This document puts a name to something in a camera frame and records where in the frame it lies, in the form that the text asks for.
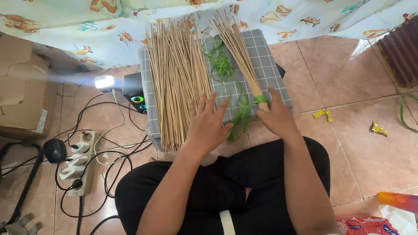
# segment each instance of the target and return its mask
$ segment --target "yellow wrapper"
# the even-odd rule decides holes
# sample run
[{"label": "yellow wrapper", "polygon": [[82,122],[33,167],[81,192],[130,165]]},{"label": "yellow wrapper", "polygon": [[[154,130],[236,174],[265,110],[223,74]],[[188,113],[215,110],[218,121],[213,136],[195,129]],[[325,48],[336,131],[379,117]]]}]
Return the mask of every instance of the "yellow wrapper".
[{"label": "yellow wrapper", "polygon": [[328,122],[329,123],[333,122],[334,120],[331,117],[331,111],[325,111],[325,113],[326,113],[326,118],[328,118]]},{"label": "yellow wrapper", "polygon": [[389,134],[388,130],[382,129],[379,126],[379,122],[373,121],[373,126],[372,126],[372,130],[378,133],[382,133],[383,135],[387,136]]},{"label": "yellow wrapper", "polygon": [[316,112],[313,114],[313,116],[315,117],[315,119],[319,118],[319,116],[325,114],[324,110],[320,110],[319,112]]}]

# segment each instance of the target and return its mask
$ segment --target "left hand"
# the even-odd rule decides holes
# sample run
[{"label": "left hand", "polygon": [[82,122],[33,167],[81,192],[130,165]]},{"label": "left hand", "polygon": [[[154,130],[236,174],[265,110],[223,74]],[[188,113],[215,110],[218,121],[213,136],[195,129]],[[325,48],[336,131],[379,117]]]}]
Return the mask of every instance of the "left hand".
[{"label": "left hand", "polygon": [[216,92],[213,92],[206,103],[206,92],[203,92],[197,111],[193,100],[189,102],[190,126],[183,148],[188,148],[201,158],[218,147],[233,126],[232,123],[222,126],[228,100],[224,100],[214,111],[215,98]]}]

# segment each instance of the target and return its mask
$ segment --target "power strip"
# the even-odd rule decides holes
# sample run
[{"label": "power strip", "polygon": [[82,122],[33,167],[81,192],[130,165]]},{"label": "power strip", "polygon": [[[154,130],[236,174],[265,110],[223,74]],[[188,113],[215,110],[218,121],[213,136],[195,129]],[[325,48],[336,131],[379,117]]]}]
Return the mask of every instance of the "power strip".
[{"label": "power strip", "polygon": [[[89,158],[85,164],[87,164],[93,157],[94,157],[94,150],[93,146],[94,143],[96,143],[97,139],[100,137],[100,134],[96,133],[95,131],[83,131],[82,135],[80,137],[80,142],[89,143],[90,148],[89,150],[84,154],[89,154],[87,157]],[[92,160],[89,165],[87,166],[86,173],[84,173],[83,178],[81,180],[83,181],[83,185],[81,188],[75,190],[71,189],[68,191],[69,196],[86,196],[92,191],[92,183],[93,183],[93,176],[94,176],[94,167],[96,166],[96,160]]]}]

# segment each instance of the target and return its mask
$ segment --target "black pants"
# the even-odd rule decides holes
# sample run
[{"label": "black pants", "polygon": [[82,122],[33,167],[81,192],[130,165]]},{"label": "black pants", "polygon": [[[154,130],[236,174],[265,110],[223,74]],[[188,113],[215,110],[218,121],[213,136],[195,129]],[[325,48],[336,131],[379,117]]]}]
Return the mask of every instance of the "black pants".
[{"label": "black pants", "polygon": [[[304,138],[329,196],[328,153],[320,143]],[[296,234],[286,209],[283,151],[283,141],[276,140],[199,167],[178,234],[223,234],[219,212],[227,209],[236,235]],[[170,166],[171,162],[150,162],[120,180],[115,204],[127,235],[136,233],[148,200]],[[247,201],[244,187],[252,188]]]}]

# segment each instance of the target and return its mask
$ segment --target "white strap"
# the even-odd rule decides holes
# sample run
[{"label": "white strap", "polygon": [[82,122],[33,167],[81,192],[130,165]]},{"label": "white strap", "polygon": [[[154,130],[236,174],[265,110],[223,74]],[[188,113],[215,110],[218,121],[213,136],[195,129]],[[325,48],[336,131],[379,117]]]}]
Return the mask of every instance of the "white strap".
[{"label": "white strap", "polygon": [[222,227],[224,228],[224,235],[235,235],[234,224],[232,223],[229,210],[221,211],[219,215],[221,217]]}]

